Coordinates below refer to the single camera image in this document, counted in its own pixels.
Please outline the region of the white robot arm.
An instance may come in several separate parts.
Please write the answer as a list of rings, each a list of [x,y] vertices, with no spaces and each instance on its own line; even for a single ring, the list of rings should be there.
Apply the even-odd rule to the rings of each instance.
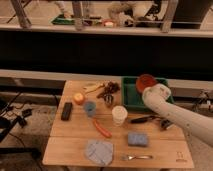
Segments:
[[[158,83],[146,87],[142,99],[149,109],[213,147],[213,119],[168,103],[170,95],[171,90]]]

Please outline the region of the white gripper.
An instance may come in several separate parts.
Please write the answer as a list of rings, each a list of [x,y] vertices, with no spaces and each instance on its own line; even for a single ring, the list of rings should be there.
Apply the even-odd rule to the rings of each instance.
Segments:
[[[149,98],[167,100],[170,96],[171,90],[161,83],[158,83],[152,87],[146,87],[142,93],[144,103],[147,103]]]

